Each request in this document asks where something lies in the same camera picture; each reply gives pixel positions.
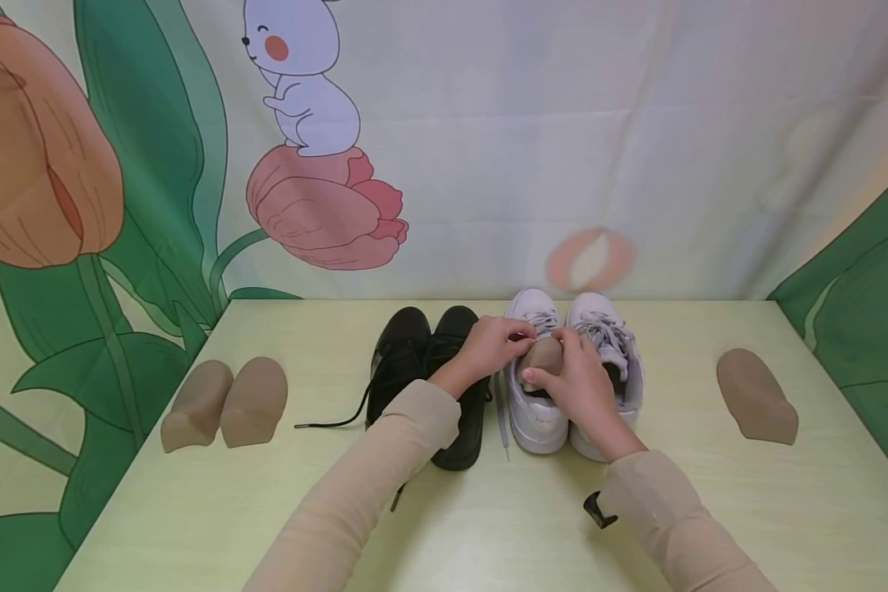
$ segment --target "wooden shoe tree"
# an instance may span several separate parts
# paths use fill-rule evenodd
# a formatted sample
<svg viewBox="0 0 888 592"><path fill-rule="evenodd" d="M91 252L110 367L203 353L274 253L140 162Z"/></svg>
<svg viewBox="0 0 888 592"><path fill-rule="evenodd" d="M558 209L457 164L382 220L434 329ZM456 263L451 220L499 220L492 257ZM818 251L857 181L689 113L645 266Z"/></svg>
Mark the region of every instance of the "wooden shoe tree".
<svg viewBox="0 0 888 592"><path fill-rule="evenodd" d="M786 400L773 372L747 349L731 349L717 362L717 382L730 415L750 440L793 445L797 410Z"/></svg>
<svg viewBox="0 0 888 592"><path fill-rule="evenodd" d="M562 373L562 342L554 337L539 339L516 367L516 380L523 386L525 392L545 392L523 378L523 371L526 368L542 368L554 376L560 375Z"/></svg>
<svg viewBox="0 0 888 592"><path fill-rule="evenodd" d="M283 417L289 388L283 368L270 358L253 358L230 387L220 431L228 448L272 440Z"/></svg>
<svg viewBox="0 0 888 592"><path fill-rule="evenodd" d="M165 453L214 441L220 427L220 411L233 381L230 368L217 360L208 360L192 370L161 424Z"/></svg>

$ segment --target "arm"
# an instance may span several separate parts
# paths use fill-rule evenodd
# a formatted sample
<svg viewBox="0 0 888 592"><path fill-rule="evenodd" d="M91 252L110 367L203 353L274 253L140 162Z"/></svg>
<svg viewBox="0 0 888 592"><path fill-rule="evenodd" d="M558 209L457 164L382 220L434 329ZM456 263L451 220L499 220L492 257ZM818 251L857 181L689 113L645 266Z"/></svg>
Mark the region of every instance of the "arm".
<svg viewBox="0 0 888 592"><path fill-rule="evenodd" d="M701 505L691 480L664 454L649 452L617 415L589 432L616 448L599 505L623 520L675 592L775 592L760 568Z"/></svg>
<svg viewBox="0 0 888 592"><path fill-rule="evenodd" d="M342 590L384 506L450 446L458 419L442 388L408 385L296 507L243 592Z"/></svg>
<svg viewBox="0 0 888 592"><path fill-rule="evenodd" d="M650 452L618 416L612 382L594 345L575 330L562 341L562 374L527 368L610 463L599 505L623 520L675 592L775 592L756 563L701 505L667 456Z"/></svg>

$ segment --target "rabbit cheek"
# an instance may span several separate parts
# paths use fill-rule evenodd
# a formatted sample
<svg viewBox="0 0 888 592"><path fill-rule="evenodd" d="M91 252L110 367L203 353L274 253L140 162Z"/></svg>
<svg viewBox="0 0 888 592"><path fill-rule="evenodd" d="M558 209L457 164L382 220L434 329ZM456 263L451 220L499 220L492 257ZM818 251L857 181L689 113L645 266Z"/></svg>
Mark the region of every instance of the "rabbit cheek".
<svg viewBox="0 0 888 592"><path fill-rule="evenodd" d="M282 37L271 35L267 37L264 43L267 55L277 62L284 62L289 56L289 46L283 41Z"/></svg>

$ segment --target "white rabbit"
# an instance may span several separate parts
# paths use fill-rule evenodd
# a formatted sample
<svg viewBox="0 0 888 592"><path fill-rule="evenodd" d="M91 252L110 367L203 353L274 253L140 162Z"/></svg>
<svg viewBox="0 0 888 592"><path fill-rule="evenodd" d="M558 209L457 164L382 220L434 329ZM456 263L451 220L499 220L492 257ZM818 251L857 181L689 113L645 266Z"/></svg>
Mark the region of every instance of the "white rabbit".
<svg viewBox="0 0 888 592"><path fill-rule="evenodd" d="M358 109L325 73L339 58L339 29L324 0L245 0L247 55L274 86L276 113L300 156L338 155L358 140Z"/></svg>

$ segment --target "light green table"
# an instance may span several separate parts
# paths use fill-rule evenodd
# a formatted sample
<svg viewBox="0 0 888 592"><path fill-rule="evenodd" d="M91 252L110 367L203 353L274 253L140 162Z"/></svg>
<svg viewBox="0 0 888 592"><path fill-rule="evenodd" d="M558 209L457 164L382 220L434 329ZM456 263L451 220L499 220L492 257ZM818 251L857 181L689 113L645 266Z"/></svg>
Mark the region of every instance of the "light green table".
<svg viewBox="0 0 888 592"><path fill-rule="evenodd" d="M293 430L355 411L371 350L406 304L437 322L451 302L236 301L199 361L280 361L289 403L275 440L165 455L145 443L59 592L236 592L316 479L362 431ZM500 314L502 302L469 302ZM888 591L888 461L779 309L768 302L621 302L645 363L638 432L691 476L705 504L782 591ZM745 440L714 366L756 351L799 412L793 447ZM666 590L623 525L582 500L604 469L568 446L507 463L489 405L465 473L428 465L386 513L347 590Z"/></svg>

